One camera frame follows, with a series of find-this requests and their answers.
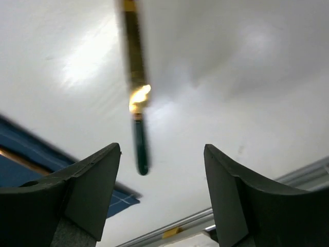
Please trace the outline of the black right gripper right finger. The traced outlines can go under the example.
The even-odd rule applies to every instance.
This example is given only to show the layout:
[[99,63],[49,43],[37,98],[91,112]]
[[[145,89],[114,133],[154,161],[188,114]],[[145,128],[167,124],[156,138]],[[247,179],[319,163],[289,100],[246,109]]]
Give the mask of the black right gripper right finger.
[[328,246],[328,189],[271,180],[211,144],[204,160],[220,246]]

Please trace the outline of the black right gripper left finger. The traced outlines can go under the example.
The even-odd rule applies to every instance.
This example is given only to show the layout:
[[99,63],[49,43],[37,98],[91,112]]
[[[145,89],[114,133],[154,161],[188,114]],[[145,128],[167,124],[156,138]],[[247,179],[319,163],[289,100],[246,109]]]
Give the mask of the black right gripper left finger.
[[95,246],[120,156],[112,143],[41,179],[1,188],[1,246]]

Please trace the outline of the dark blue cloth placemat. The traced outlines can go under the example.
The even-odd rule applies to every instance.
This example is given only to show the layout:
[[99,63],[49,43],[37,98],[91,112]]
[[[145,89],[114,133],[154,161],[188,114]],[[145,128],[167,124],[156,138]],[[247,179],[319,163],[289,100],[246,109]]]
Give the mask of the dark blue cloth placemat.
[[36,195],[52,182],[64,186],[60,213],[75,223],[105,220],[139,200],[133,193],[116,189],[120,146],[112,143],[83,160],[74,162],[1,119],[1,193]]

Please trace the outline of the gold knife green handle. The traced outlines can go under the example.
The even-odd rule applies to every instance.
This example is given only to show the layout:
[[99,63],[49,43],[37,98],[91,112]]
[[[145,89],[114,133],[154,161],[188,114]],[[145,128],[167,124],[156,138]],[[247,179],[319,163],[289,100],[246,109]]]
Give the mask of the gold knife green handle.
[[144,124],[144,110],[148,106],[151,85],[147,82],[144,52],[137,1],[119,1],[123,21],[128,83],[129,112],[132,116],[136,165],[140,175],[149,173],[149,149]]

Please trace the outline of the copper spoon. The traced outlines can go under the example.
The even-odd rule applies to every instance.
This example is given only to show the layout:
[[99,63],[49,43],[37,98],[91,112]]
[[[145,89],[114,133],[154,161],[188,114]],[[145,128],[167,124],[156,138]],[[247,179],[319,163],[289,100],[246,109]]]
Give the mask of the copper spoon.
[[40,165],[38,163],[32,162],[28,158],[26,158],[22,155],[19,155],[19,154],[13,152],[12,150],[4,148],[4,147],[1,147],[1,156],[4,156],[4,157],[20,164],[21,166],[23,166],[29,170],[32,170],[38,174],[41,174],[43,176],[47,176],[47,175],[53,173],[53,171],[51,169],[49,169],[43,165]]

